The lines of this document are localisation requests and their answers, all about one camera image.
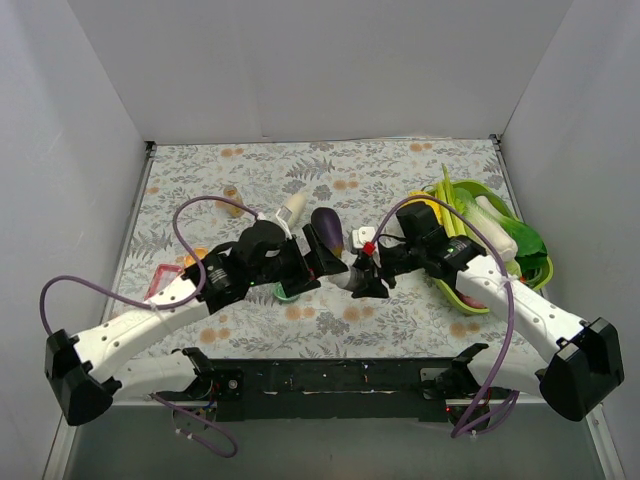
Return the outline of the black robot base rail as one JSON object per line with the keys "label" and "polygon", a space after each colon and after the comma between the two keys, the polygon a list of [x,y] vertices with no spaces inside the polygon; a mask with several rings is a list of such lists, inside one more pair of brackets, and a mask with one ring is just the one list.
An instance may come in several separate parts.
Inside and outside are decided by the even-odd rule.
{"label": "black robot base rail", "polygon": [[212,402],[219,422],[275,419],[414,419],[445,422],[449,400],[481,381],[464,358],[198,359],[185,387],[160,397]]}

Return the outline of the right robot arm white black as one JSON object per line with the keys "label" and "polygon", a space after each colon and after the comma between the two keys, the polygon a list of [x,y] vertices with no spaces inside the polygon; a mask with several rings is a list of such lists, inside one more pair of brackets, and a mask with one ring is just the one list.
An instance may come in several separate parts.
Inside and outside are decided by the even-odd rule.
{"label": "right robot arm white black", "polygon": [[496,386],[536,395],[562,417],[582,420],[624,380],[616,328],[603,318],[588,322],[508,276],[496,257],[465,235],[448,237],[433,209],[410,203],[394,212],[403,239],[393,247],[377,239],[364,244],[353,264],[355,298],[386,298],[399,275],[422,269],[454,290],[479,301],[519,334],[539,357],[527,362],[503,345],[492,354],[475,344],[448,369],[425,381],[433,397],[475,397]]}

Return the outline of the white vitamin B bottle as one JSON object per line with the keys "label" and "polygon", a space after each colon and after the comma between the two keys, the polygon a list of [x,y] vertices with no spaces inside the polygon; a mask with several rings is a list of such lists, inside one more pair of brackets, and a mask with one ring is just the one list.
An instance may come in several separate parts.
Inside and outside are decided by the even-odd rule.
{"label": "white vitamin B bottle", "polygon": [[345,272],[329,276],[328,280],[338,288],[352,293],[366,285],[365,272],[353,266]]}

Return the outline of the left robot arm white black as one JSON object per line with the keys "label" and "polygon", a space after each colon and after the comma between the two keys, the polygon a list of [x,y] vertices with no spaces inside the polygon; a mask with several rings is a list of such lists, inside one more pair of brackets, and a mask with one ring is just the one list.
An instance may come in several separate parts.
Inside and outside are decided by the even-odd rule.
{"label": "left robot arm white black", "polygon": [[305,225],[303,233],[308,253],[280,225],[258,220],[115,319],[75,335],[63,329],[49,333],[45,376],[67,423],[80,426],[101,416],[124,389],[129,360],[174,331],[244,299],[250,288],[278,283],[287,296],[295,296],[320,287],[324,276],[347,272],[312,225]]}

